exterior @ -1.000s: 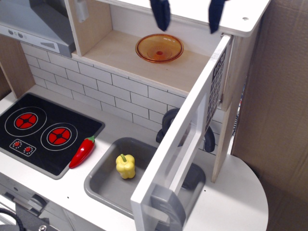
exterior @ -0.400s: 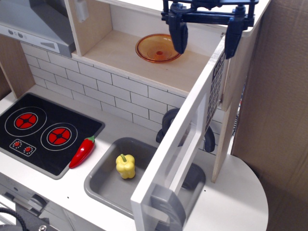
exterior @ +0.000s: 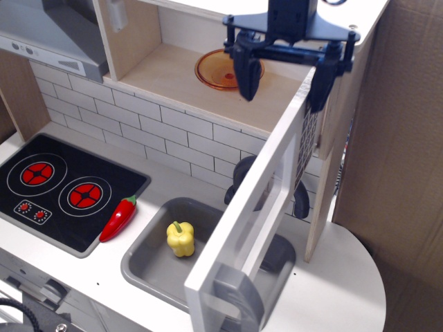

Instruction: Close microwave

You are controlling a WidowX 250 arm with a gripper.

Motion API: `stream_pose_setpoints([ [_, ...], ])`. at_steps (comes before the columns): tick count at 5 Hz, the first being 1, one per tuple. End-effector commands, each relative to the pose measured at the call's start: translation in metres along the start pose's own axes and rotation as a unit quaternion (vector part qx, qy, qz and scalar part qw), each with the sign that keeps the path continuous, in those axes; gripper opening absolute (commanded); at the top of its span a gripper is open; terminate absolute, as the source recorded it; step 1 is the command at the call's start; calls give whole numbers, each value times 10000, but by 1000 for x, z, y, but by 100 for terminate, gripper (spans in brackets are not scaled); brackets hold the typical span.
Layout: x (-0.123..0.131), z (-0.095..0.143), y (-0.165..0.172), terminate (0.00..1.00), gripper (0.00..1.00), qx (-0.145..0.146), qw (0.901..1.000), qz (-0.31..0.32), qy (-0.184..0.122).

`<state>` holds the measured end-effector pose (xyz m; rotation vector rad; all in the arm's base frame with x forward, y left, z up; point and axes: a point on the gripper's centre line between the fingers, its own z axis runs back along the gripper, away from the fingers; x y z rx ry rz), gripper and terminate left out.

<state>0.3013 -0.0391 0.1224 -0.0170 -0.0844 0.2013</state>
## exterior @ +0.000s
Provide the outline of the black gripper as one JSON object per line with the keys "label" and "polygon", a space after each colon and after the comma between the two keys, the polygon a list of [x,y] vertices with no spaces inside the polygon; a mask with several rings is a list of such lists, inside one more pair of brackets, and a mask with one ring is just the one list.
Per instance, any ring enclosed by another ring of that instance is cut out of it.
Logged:
{"label": "black gripper", "polygon": [[308,102],[312,113],[325,107],[337,77],[350,72],[360,34],[337,26],[317,12],[317,1],[269,1],[266,12],[228,15],[224,52],[233,59],[241,96],[257,93],[262,74],[259,59],[304,64],[316,68]]}

